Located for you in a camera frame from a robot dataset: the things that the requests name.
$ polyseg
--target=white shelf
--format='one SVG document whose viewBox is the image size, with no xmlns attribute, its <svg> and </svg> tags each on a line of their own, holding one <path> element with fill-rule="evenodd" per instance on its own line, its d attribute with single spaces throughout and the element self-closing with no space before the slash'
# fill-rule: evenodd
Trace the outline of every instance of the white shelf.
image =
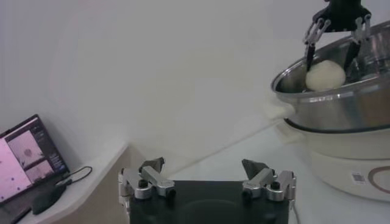
<svg viewBox="0 0 390 224">
<path fill-rule="evenodd" d="M 350 195 L 325 184 L 311 171 L 305 145 L 299 142 L 283 145 L 272 127 L 169 178 L 245 180 L 242 159 L 266 163 L 277 171 L 294 171 L 297 175 L 296 207 L 302 224 L 389 223 L 390 203 Z"/>
<path fill-rule="evenodd" d="M 74 212 L 83 205 L 127 148 L 128 145 L 124 144 L 117 149 L 105 151 L 104 154 L 90 161 L 90 163 L 81 165 L 80 167 L 91 166 L 93 172 L 82 181 L 68 186 L 60 200 L 51 208 L 39 215 L 33 215 L 30 212 L 18 224 L 52 223 Z"/>
</svg>

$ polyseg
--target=laptop screen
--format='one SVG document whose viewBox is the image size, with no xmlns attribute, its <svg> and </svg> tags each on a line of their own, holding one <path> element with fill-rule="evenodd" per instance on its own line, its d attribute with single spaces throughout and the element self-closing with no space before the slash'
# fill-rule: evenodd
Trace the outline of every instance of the laptop screen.
<svg viewBox="0 0 390 224">
<path fill-rule="evenodd" d="M 0 203 L 68 171 L 38 115 L 0 135 Z"/>
</svg>

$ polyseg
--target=cable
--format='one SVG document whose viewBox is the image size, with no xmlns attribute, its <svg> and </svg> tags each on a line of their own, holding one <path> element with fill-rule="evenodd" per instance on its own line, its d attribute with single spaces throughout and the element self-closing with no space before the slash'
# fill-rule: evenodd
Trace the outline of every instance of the cable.
<svg viewBox="0 0 390 224">
<path fill-rule="evenodd" d="M 295 217 L 297 219 L 297 224 L 300 224 L 300 217 L 299 217 L 299 214 L 297 212 L 297 208 L 295 207 L 295 205 L 292 206 L 292 210 L 294 211 L 295 213 Z"/>
<path fill-rule="evenodd" d="M 68 179 L 69 177 L 73 176 L 74 174 L 76 174 L 76 173 L 78 173 L 78 172 L 80 172 L 80 171 L 82 171 L 82 170 L 85 170 L 85 169 L 89 169 L 89 171 L 88 171 L 88 173 L 85 174 L 84 176 L 82 176 L 82 177 L 80 177 L 80 178 L 78 178 L 78 179 L 76 179 L 76 180 L 72 180 L 72 179 L 66 180 L 66 179 Z M 75 172 L 73 172 L 73 173 L 69 173 L 69 174 L 64 175 L 64 176 L 62 177 L 62 179 L 59 180 L 58 182 L 56 182 L 54 185 L 58 186 L 58 185 L 63 185 L 63 184 L 65 184 L 65 185 L 69 186 L 69 185 L 71 185 L 71 184 L 73 184 L 73 183 L 76 183 L 76 182 L 78 182 L 78 181 L 80 181 L 80 180 L 86 178 L 87 176 L 89 176 L 89 174 L 92 173 L 92 170 L 93 170 L 92 167 L 90 167 L 90 166 L 84 166 L 84 167 L 80 168 L 79 170 L 77 170 L 77 171 L 75 171 Z"/>
</svg>

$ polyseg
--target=computer mouse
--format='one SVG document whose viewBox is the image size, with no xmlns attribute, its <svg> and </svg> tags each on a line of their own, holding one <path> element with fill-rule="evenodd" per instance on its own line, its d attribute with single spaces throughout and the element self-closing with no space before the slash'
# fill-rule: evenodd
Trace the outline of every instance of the computer mouse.
<svg viewBox="0 0 390 224">
<path fill-rule="evenodd" d="M 38 215 L 54 205 L 54 203 L 60 199 L 61 195 L 66 190 L 66 187 L 67 184 L 54 186 L 52 189 L 37 196 L 31 204 L 32 213 Z"/>
</svg>

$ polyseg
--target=bowl rim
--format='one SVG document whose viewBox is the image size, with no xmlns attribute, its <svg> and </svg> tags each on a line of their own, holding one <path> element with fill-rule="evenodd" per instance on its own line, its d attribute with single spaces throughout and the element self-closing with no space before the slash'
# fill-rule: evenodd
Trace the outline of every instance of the bowl rim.
<svg viewBox="0 0 390 224">
<path fill-rule="evenodd" d="M 390 29 L 390 21 L 386 21 L 384 23 L 380 23 L 376 26 L 373 26 L 371 28 L 371 35 L 379 33 L 383 29 Z M 332 42 L 332 43 L 318 49 L 317 53 L 320 53 L 323 51 L 328 51 L 328 50 L 333 49 L 335 47 L 338 47 L 342 44 L 349 43 L 351 41 L 351 39 L 352 39 L 351 36 L 344 37 L 340 40 Z M 299 98 L 300 99 L 300 98 L 315 98 L 315 97 L 324 97 L 324 96 L 336 96 L 337 98 L 342 98 L 342 97 L 351 96 L 351 93 L 356 92 L 357 90 L 359 90 L 359 91 L 363 90 L 363 92 L 365 92 L 365 91 L 367 91 L 367 88 L 373 89 L 373 88 L 370 88 L 373 85 L 374 86 L 375 85 L 383 85 L 384 83 L 390 81 L 390 75 L 389 76 L 386 75 L 386 76 L 382 76 L 382 77 L 376 77 L 376 78 L 372 78 L 372 79 L 361 80 L 358 82 L 349 83 L 349 84 L 343 85 L 340 88 L 328 89 L 325 91 L 315 91 L 315 92 L 307 92 L 307 93 L 284 93 L 284 92 L 277 91 L 276 89 L 277 89 L 277 86 L 280 83 L 280 81 L 284 77 L 286 77 L 291 71 L 293 71 L 294 69 L 296 69 L 298 67 L 301 67 L 303 65 L 303 63 L 304 63 L 304 57 L 300 58 L 299 60 L 294 62 L 292 65 L 290 65 L 287 69 L 285 69 L 284 71 L 279 73 L 271 82 L 271 90 L 274 93 L 276 93 L 279 96 L 282 96 L 284 98 Z"/>
</svg>

